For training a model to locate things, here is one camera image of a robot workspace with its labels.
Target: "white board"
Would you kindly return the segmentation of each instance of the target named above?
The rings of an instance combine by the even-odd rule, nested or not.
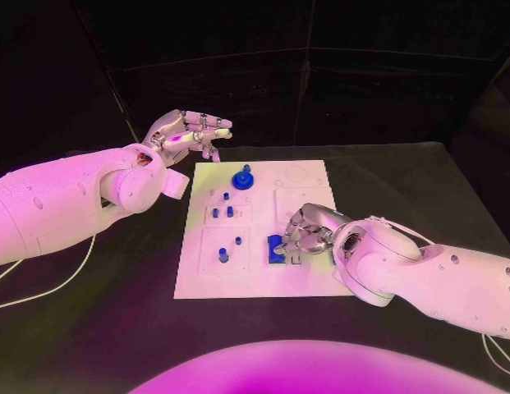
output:
[[[238,190],[231,178],[245,164],[255,184]],[[352,295],[333,278],[330,253],[289,256],[300,258],[300,264],[268,264],[267,237],[284,233],[304,203],[335,209],[322,160],[196,164],[176,299]],[[234,207],[232,218],[227,216],[228,206]],[[214,208],[219,209],[218,218]],[[227,263],[219,260],[221,248],[228,251]]]

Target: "table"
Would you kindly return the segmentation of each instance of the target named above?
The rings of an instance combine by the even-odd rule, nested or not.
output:
[[[433,241],[510,258],[510,245],[437,143],[222,149],[222,160],[323,159],[338,210],[372,214]],[[175,169],[193,177],[188,157]],[[189,189],[97,235],[90,262],[55,294],[0,310],[0,393],[127,392],[183,361],[254,341],[319,339],[430,360],[510,391],[479,334],[395,297],[173,300]],[[0,281],[0,303],[56,286],[90,246],[26,260]],[[503,341],[510,354],[510,341]]]

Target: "dark background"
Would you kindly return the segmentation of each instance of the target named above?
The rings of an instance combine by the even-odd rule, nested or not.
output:
[[[0,176],[175,108],[221,146],[443,142],[510,241],[510,2],[0,2]]]

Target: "robotic arm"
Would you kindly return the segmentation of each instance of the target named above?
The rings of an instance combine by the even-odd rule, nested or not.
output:
[[[335,278],[369,304],[398,295],[431,318],[510,339],[510,259],[433,242],[420,248],[402,232],[424,239],[384,219],[353,221],[304,204],[276,253],[332,251]]]
[[[160,194],[182,198],[189,178],[167,169],[191,150],[219,162],[211,144],[231,138],[231,121],[172,111],[142,144],[62,158],[0,178],[0,265],[62,250],[133,213]]]

